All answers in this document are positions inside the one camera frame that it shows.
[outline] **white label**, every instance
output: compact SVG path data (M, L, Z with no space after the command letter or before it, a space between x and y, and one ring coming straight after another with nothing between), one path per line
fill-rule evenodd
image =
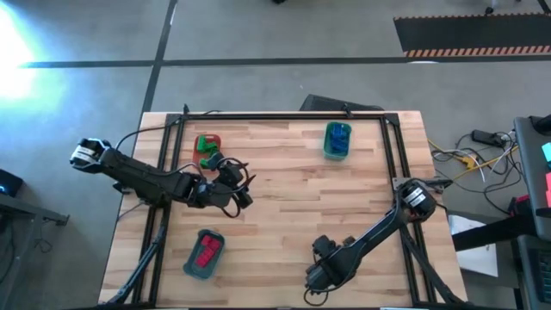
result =
M423 190L421 188L417 188L413 190L413 193L409 194L404 200L409 203L413 200L413 198L417 197L421 193L423 193Z
M416 207L419 203L423 202L424 200L424 195L421 194L419 195L419 197L415 198L414 201L410 202L410 204L413 206L413 207Z
M77 146L77 149L75 150L75 152L81 152L90 156L94 155L95 153L93 150L90 150L89 148L82 147L82 146Z
M91 163L91 164L96 162L92 157L90 157L90 156L88 156L88 155L86 155L86 154L82 154L81 152L77 152L77 151L75 151L75 152L72 154L71 158L82 159L82 160L87 161L87 162L89 162L89 163Z

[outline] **white cable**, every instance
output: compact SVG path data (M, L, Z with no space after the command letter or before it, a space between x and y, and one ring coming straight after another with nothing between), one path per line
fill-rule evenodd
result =
M507 153L509 153L509 151L511 150L512 147L513 146L509 146L509 148L506 149L505 152L503 152L503 154L501 154L501 156L499 156L498 161L495 164L493 164L493 167L490 170L490 174L492 174L493 170L496 169L496 166L499 164L499 161L501 160L501 158L503 158L503 156L507 155Z
M469 154L469 153L467 153L467 152L465 152L465 151L463 151L463 150L444 150L444 151L441 151L440 153L436 154L435 156L442 155L442 154L444 154L445 152L460 152L460 153L463 153L463 154L469 156L470 158L472 158L473 161L476 163L477 166L480 166L479 161L476 160L476 158L475 158L473 155L471 155L471 154ZM483 168L483 167L479 167L479 169L480 169L480 175L482 176L482 182L485 183L485 182L486 182L486 178L484 177L484 171L482 170L482 168Z

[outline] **white paper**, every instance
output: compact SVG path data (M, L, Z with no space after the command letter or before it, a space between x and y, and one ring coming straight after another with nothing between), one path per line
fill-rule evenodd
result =
M476 220L469 220L458 215L450 215L448 220L449 230L452 235L485 225ZM462 269L488 276L498 276L498 258L495 244L459 251L456 254L459 267Z

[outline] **warning stripe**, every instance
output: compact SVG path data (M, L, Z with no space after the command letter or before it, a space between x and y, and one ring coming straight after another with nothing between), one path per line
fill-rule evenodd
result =
M411 58L427 58L441 56L500 56L500 55L531 55L549 54L551 46L503 46L476 48L441 48L405 51L404 55Z
M473 18L473 17L485 17L485 18L495 18L495 17L504 17L504 16L551 16L551 14L540 13L540 12L530 12L530 13L501 13L501 14L472 14L472 15L429 15L429 16L398 16L394 17L395 21L405 20L405 19L436 19L436 18Z

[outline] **blue object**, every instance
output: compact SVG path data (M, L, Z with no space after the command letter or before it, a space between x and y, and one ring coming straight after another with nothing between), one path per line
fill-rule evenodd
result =
M551 169L551 142L548 142L542 146L543 155L545 155L545 160L548 161L548 167Z
M207 280L214 274L214 270L216 269L216 265L218 265L226 241L221 234L209 229L201 229L197 234L197 241L195 242L193 250L191 251L191 255L189 255L188 262L183 265L183 272L194 278ZM221 246L216 251L216 254L214 254L208 265L205 268L201 268L195 263L195 260L197 259L197 256L204 250L205 245L202 245L201 241L205 236L210 236L213 239L217 239L221 243Z
M324 156L331 160L344 160L349 153L352 127L332 121L325 130Z

